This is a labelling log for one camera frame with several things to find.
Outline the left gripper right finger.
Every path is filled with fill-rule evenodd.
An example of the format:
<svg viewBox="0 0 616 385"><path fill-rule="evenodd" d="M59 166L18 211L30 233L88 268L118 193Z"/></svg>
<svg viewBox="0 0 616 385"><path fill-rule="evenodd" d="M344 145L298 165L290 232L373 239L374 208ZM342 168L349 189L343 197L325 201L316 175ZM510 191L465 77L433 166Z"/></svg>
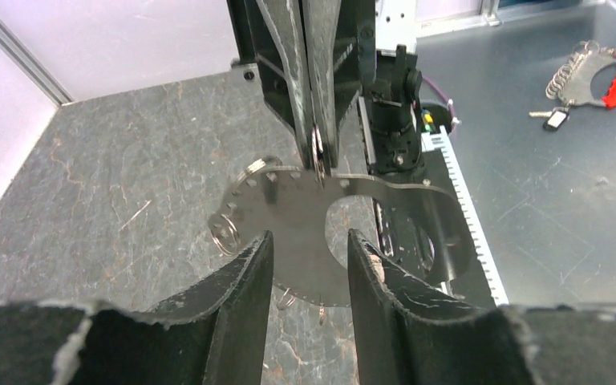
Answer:
<svg viewBox="0 0 616 385"><path fill-rule="evenodd" d="M616 304L481 309L348 233L362 384L616 384Z"/></svg>

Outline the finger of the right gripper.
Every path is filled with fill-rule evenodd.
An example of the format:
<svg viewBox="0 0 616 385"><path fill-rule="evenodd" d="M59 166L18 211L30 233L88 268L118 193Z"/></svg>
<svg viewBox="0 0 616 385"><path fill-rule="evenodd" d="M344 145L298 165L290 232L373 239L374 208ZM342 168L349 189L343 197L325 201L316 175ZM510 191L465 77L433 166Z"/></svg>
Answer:
<svg viewBox="0 0 616 385"><path fill-rule="evenodd" d="M301 1L315 168L338 166L340 131L355 100L375 80L375 1Z"/></svg>
<svg viewBox="0 0 616 385"><path fill-rule="evenodd" d="M300 1L227 2L238 66L254 64L266 106L293 134L305 168L314 168L314 109Z"/></svg>

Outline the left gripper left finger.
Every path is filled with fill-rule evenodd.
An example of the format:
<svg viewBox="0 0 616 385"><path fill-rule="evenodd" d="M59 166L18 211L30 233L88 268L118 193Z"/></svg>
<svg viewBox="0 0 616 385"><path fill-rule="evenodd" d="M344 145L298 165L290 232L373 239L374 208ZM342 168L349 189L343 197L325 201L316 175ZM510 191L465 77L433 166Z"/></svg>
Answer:
<svg viewBox="0 0 616 385"><path fill-rule="evenodd" d="M273 263L266 231L148 311L0 301L0 384L258 384Z"/></svg>

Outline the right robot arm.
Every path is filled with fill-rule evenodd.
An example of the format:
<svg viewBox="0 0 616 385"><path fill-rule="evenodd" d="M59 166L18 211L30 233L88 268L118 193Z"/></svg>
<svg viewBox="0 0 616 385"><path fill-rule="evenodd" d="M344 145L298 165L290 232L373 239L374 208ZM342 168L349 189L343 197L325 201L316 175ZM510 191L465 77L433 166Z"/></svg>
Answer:
<svg viewBox="0 0 616 385"><path fill-rule="evenodd" d="M404 43L376 45L373 1L230 1L237 65L258 80L265 105L288 128L305 168L338 166L340 134L349 110L362 115L395 167L396 155L419 157L410 140L423 80Z"/></svg>

